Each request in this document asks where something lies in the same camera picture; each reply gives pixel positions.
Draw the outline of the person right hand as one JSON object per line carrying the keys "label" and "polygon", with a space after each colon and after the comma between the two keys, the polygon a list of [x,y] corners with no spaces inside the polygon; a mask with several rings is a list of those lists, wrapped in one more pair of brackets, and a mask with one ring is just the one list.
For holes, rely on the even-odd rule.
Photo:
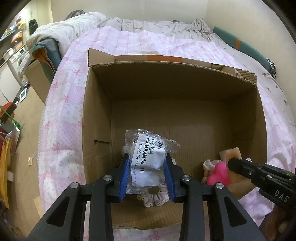
{"label": "person right hand", "polygon": [[295,211],[285,211],[275,206],[261,226],[266,240],[295,240]]}

